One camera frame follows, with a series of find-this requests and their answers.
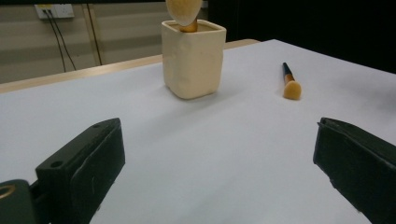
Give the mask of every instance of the ceramic cup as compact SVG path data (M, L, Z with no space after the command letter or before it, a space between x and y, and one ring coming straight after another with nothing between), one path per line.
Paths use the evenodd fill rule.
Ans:
M226 29L198 20L198 31L182 33L175 21L162 23L163 79L178 97L192 99L219 88Z

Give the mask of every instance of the electrical cable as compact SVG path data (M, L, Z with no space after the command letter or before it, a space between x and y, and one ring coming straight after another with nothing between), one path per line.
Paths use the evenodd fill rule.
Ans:
M56 29L58 30L59 35L61 36L62 42L64 42L64 36L62 35L61 30L60 30L59 27L58 27L58 23L56 23L56 20L53 18L53 15L52 15L52 12L51 12L51 11L49 11L49 14L50 14L50 16L52 17L53 22L55 23ZM76 69L76 66L74 65L73 60L72 60L72 58L70 57L69 51L67 50L67 47L66 47L66 44L65 44L65 43L64 43L64 49L65 49L65 51L66 51L67 56L69 57L70 62L73 64L73 68L74 68L75 71L76 71L76 70L77 70L77 69Z
M54 28L53 25L52 25L52 21L51 21L51 19L50 19L49 13L47 12L47 10L43 10L43 12L44 12L44 14L46 14L47 18L49 19L50 26L52 27L52 31L53 31L53 33L55 34L56 41L58 42L59 52L61 52L62 63L64 64L64 55L62 54L61 43L59 43L58 35L56 34L55 28Z

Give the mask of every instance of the dark background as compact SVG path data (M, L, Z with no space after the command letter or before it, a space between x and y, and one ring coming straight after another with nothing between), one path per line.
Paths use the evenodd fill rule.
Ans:
M209 0L227 40L277 39L396 74L396 9L389 0Z

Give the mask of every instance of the white table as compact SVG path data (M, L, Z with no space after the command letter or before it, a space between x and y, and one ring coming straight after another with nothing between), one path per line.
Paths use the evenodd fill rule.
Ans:
M282 97L282 63L303 86ZM224 52L217 93L184 101L161 63L0 94L0 182L120 118L126 164L92 223L369 223L312 162L317 122L396 145L396 76L271 40Z

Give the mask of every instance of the beige cup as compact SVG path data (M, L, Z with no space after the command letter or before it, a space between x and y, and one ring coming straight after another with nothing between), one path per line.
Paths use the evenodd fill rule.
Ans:
M192 99L219 88L226 29L198 20L196 33L182 33L175 21L162 23L163 79L178 97Z

